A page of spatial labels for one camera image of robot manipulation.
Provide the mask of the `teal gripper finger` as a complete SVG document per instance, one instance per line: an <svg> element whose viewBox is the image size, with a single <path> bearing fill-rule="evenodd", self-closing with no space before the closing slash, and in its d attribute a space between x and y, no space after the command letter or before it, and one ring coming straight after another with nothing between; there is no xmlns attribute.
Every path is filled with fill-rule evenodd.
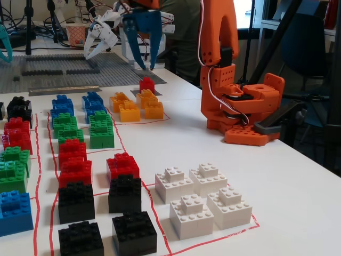
<svg viewBox="0 0 341 256"><path fill-rule="evenodd" d="M1 31L1 42L3 43L3 45L7 51L7 55L5 55L1 51L1 59L7 63L10 63L13 59L13 50L12 50L12 46L10 43L9 35L8 35L6 28L2 22L0 25L0 31Z"/></svg>

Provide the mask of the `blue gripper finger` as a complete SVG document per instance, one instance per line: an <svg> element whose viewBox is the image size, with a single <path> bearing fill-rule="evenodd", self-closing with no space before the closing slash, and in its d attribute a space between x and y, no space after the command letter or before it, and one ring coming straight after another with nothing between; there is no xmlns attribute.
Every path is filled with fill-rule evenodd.
<svg viewBox="0 0 341 256"><path fill-rule="evenodd" d="M124 56L130 64L137 64L141 69L145 69L145 63L141 56L138 33L124 33Z"/></svg>
<svg viewBox="0 0 341 256"><path fill-rule="evenodd" d="M150 69L153 70L157 60L162 31L153 31L150 34Z"/></svg>

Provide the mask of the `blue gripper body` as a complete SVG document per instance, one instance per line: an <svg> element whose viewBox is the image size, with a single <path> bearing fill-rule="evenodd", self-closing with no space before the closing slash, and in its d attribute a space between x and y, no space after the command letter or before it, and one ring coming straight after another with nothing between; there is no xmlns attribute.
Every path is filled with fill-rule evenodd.
<svg viewBox="0 0 341 256"><path fill-rule="evenodd" d="M159 11L135 10L124 14L123 30L128 34L141 32L150 35L162 34L161 14Z"/></svg>

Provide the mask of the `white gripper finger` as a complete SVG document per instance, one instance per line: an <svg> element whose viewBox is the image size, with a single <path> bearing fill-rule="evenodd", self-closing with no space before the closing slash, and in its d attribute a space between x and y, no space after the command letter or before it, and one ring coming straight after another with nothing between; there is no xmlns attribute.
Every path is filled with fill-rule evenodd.
<svg viewBox="0 0 341 256"><path fill-rule="evenodd" d="M93 33L90 29L88 30L87 38L84 44L84 57L88 59L90 54L91 46L93 45L95 39L97 38L97 34Z"/></svg>
<svg viewBox="0 0 341 256"><path fill-rule="evenodd" d="M115 44L118 42L117 36L105 36L105 38L101 38L101 42L98 46L95 47L95 49L90 52L88 59L95 57L97 54L105 51L106 49L111 49L115 46Z"/></svg>

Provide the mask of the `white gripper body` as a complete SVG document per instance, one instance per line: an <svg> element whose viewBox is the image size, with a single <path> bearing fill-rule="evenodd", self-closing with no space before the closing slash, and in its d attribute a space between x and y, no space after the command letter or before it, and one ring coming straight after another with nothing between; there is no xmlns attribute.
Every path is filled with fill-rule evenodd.
<svg viewBox="0 0 341 256"><path fill-rule="evenodd" d="M106 11L103 16L98 15L90 25L90 39L94 42L99 38L105 43L116 43L118 37L112 31L112 28L118 26L120 22L120 14L113 10Z"/></svg>

